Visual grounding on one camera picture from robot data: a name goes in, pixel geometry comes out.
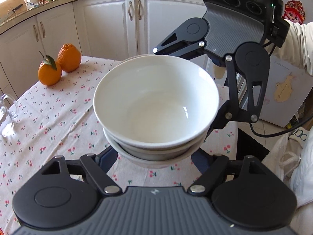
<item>cherry print tablecloth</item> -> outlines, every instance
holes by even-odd
[[[98,82],[117,64],[119,61],[83,57],[80,67],[63,73],[56,85],[46,87],[38,82],[18,99],[13,134],[0,138],[0,228],[4,234],[19,227],[11,205],[14,193],[43,164],[55,155],[78,159],[86,153],[98,154],[109,145],[92,103]],[[222,105],[228,89],[218,89]],[[235,159],[237,123],[213,131],[202,148]],[[164,169],[149,170],[119,155],[108,175],[125,189],[128,185],[188,187],[201,174],[190,157]]]

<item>white cabinet door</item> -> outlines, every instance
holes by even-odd
[[[202,18],[206,7],[202,0],[140,0],[141,20],[137,11],[138,54],[149,54],[166,36],[187,19]],[[191,61],[206,69],[210,59],[206,55]]]
[[[43,53],[43,45],[36,17],[1,34],[0,47],[2,68],[17,97],[20,97],[38,81],[38,68],[42,62],[39,51]]]
[[[137,55],[134,0],[79,0],[73,5],[84,56],[124,60]]]
[[[47,55],[57,59],[61,47],[66,43],[73,44],[80,51],[72,3],[40,13],[37,22]]]

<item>glass pitcher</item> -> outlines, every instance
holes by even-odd
[[[15,107],[16,107],[16,112],[12,114],[9,112],[8,108],[4,104],[4,100],[9,99],[11,100]],[[14,126],[14,121],[13,119],[18,116],[18,104],[16,103],[15,99],[8,95],[4,94],[3,96],[0,97],[0,134],[3,137],[7,137],[9,135],[13,134],[13,126]]]

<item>cutting board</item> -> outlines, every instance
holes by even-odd
[[[17,14],[20,14],[20,13],[27,11],[25,1],[24,0],[6,0],[3,3],[0,3],[0,18],[1,18],[1,20],[3,20],[3,19],[5,20],[7,18],[8,11],[9,10],[12,11],[14,8],[19,6],[20,4],[23,4],[23,6],[21,6],[20,8],[18,8],[16,10],[16,14],[10,13],[10,16],[8,17],[8,19],[16,16]]]

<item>tile floor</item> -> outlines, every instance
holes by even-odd
[[[285,130],[285,128],[279,127],[277,125],[271,124],[263,120],[259,120],[256,123],[252,124],[252,127],[255,130],[255,132],[259,134],[272,134]],[[266,147],[269,151],[272,150],[272,147],[275,145],[278,138],[281,137],[281,136],[271,138],[258,137],[254,135],[253,132],[251,131],[249,123],[238,122],[238,128],[247,133],[248,135],[250,135],[256,141],[258,141],[260,144]]]

